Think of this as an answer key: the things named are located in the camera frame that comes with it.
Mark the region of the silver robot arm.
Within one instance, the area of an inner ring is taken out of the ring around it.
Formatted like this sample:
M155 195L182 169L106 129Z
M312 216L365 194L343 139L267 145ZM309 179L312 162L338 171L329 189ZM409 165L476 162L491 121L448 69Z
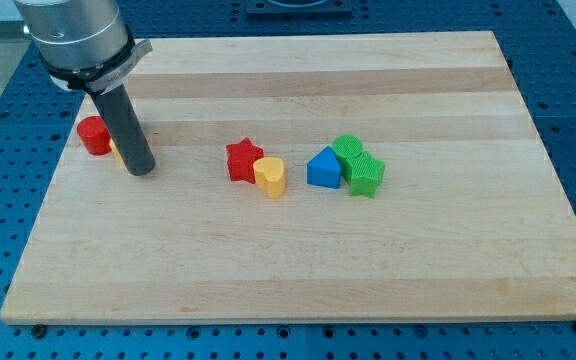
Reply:
M114 0L15 0L40 60L64 90L105 94L152 52L137 42Z

